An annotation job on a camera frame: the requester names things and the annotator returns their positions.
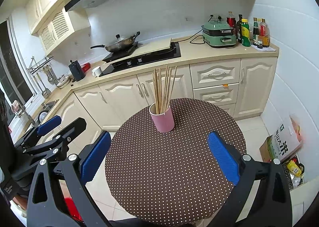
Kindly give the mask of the brown polka dot tablecloth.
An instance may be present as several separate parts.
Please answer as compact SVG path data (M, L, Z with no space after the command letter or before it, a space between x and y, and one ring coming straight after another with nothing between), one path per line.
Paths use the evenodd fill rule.
M170 102L174 129L160 133L148 108L117 130L105 159L110 192L128 213L163 226L180 226L210 217L233 185L221 172L208 136L218 132L241 154L244 135L222 108L197 99Z

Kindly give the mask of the red container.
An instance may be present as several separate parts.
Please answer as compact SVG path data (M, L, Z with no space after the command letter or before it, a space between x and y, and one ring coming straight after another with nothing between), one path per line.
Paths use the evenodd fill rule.
M86 73L91 68L91 64L90 63L84 63L84 64L81 65L81 68L82 68L83 72Z

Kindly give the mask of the wok with glass lid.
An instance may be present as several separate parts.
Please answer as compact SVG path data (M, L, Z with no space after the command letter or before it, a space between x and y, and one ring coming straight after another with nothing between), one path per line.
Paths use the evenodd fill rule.
M111 43L109 45L95 45L91 46L91 49L96 49L96 48L104 48L108 52L119 52L124 50L125 48L131 47L134 43L136 38L140 35L140 32L137 31L136 34L133 34L130 37L123 38L119 34L116 35L116 41L114 43Z

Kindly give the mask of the kitchen sink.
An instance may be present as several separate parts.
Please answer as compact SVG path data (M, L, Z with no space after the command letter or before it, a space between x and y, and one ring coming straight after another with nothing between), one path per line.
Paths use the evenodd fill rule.
M42 103L40 110L33 117L33 122L31 124L33 126L38 126L39 124L41 124L45 117L48 115L49 111L52 110L52 108L55 106L55 104L57 104L58 101L59 99Z

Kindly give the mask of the white mug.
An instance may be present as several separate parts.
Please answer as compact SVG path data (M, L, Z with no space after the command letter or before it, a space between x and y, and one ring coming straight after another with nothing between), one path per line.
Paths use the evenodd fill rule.
M92 69L92 75L94 77L99 77L101 74L102 74L102 69L100 66L97 66L97 67Z

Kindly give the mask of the wall utensil rack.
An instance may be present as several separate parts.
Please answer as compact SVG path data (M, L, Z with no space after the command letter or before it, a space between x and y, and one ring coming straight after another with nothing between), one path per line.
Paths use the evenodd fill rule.
M27 71L33 77L35 83L41 91L42 97L47 99L51 95L49 85L57 86L58 79L53 71L51 62L53 57L44 57L37 61L34 56L31 57L30 65Z

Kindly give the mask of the dark red liquid bottle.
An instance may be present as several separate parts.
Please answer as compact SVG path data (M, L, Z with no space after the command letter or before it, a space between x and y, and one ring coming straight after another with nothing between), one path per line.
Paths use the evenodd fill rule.
M233 15L232 11L228 12L228 16L226 17L226 22L229 24L230 27L233 29L233 34L236 34L236 18Z

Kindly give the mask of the dark sauce bottle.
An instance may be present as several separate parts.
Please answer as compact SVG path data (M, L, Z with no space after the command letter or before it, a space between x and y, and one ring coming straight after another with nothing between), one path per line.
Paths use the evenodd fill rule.
M239 14L238 15L238 21L236 23L236 34L237 34L237 40L238 40L239 43L242 42L242 30L241 30L242 18L243 18L243 15Z

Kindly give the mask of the white rice bag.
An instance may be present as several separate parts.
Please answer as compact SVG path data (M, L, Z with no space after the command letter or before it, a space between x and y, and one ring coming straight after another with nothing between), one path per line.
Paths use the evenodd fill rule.
M301 127L292 116L289 116L271 136L268 144L269 154L272 159L279 159L282 162L294 154L301 145Z

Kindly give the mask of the cardboard box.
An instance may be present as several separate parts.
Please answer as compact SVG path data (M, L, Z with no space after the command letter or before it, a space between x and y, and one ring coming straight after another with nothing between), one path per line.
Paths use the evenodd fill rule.
M280 149L274 135L268 136L259 150L263 162L280 159Z

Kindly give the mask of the wooden chopstick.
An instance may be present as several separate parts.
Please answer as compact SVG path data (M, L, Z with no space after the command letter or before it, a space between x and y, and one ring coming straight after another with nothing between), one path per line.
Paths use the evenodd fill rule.
M154 69L153 71L153 80L154 80L154 92L155 92L155 107L156 114L159 114L159 90L158 90L158 80L157 80L157 71Z
M162 69L160 69L160 84L159 85L160 85L160 113L163 113L165 75L163 75Z
M166 74L165 74L165 87L164 87L164 98L163 98L162 112L165 112L167 110L166 107L167 107L168 96L169 96L169 91L170 91L171 74L172 74L172 68L168 67Z
M166 77L168 74L168 66L166 66L165 68L165 76L164 76L164 87L162 88L162 92L161 92L161 107L160 107L160 112L163 113L164 112L164 101L165 101L165 93L166 93Z
M162 83L161 83L161 69L156 73L156 80L157 80L157 103L158 103L158 114L161 112L161 101L162 101L162 96L161 96L161 88L162 88Z
M171 96L172 96L172 91L173 91L173 89L174 89L174 83L175 83L176 73L177 73L177 66L175 66L175 68L174 68L174 74L172 74L172 78L171 78L171 92L170 92L170 96L169 96L169 103L170 103L170 99L171 99Z
M167 92L167 85L168 85L169 69L168 69L168 74L167 74L167 77L166 77L166 92ZM165 93L164 109L165 109L165 102L166 102L166 93Z
M155 111L156 114L159 113L159 98L158 98L158 89L157 89L157 72L156 69L153 71L153 84L154 84L154 96L155 96Z
M173 71L173 68L170 67L170 69L169 69L169 77L168 77L168 85L167 85L167 92L166 92L166 102L165 102L165 109L164 109L164 111L166 111L166 110L168 109L169 96L170 96L170 92L171 92L172 71Z
M159 68L159 77L158 77L158 84L159 84L159 106L161 107L161 92L162 92L162 70L161 68Z

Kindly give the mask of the green yellow oil bottle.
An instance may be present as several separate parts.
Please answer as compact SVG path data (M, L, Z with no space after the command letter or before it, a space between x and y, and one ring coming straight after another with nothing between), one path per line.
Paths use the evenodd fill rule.
M242 39L242 45L245 47L250 46L250 27L247 19L242 19L241 23L241 39Z

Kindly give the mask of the pink utensil holder cup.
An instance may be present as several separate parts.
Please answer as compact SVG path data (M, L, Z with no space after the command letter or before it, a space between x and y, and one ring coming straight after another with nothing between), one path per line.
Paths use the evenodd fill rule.
M154 122L156 129L160 133L168 133L174 129L175 122L172 113L172 109L169 106L168 109L162 114L156 114L156 104L153 103L149 107L150 116Z

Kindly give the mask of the cream lower kitchen cabinets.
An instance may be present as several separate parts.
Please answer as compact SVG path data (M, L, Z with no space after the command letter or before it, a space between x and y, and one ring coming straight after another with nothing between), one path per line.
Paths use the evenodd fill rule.
M80 82L56 90L48 116L59 115L62 126L79 116L88 119L88 137L114 132L142 108L162 111L172 99L199 99L227 111L234 119L259 116L273 84L279 51L236 45L213 49L179 43L180 55L158 62L132 64L102 77L91 71Z

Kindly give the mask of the cream upper left cabinets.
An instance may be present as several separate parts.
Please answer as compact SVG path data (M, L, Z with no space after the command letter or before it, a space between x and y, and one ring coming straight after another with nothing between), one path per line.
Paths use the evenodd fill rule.
M64 8L71 0L29 0L26 11L30 34L37 36L48 56L77 31L90 27L84 9Z

